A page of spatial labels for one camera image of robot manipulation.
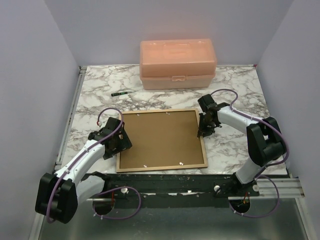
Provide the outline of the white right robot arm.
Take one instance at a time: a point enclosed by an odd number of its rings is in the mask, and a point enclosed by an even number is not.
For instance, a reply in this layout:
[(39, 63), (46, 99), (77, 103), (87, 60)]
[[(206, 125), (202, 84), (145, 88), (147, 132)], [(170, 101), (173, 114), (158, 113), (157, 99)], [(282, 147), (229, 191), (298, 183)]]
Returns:
[(202, 110), (199, 114), (198, 137), (211, 136), (222, 124), (244, 133), (247, 137), (248, 159), (232, 174), (228, 183), (216, 188), (217, 193), (243, 195), (247, 192), (248, 185), (253, 183), (272, 161), (288, 152), (275, 118), (249, 116), (226, 102), (216, 103), (210, 94), (202, 96), (197, 102)]

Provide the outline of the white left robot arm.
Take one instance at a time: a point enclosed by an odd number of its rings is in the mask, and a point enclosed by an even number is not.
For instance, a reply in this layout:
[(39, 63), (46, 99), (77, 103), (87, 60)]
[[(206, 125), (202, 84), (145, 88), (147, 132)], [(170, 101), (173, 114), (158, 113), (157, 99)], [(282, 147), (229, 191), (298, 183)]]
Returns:
[(68, 165), (56, 173), (45, 173), (39, 182), (35, 211), (50, 220), (68, 223), (79, 204), (77, 186), (91, 166), (132, 147), (124, 125), (122, 120), (110, 117), (105, 127), (89, 134), (82, 150)]

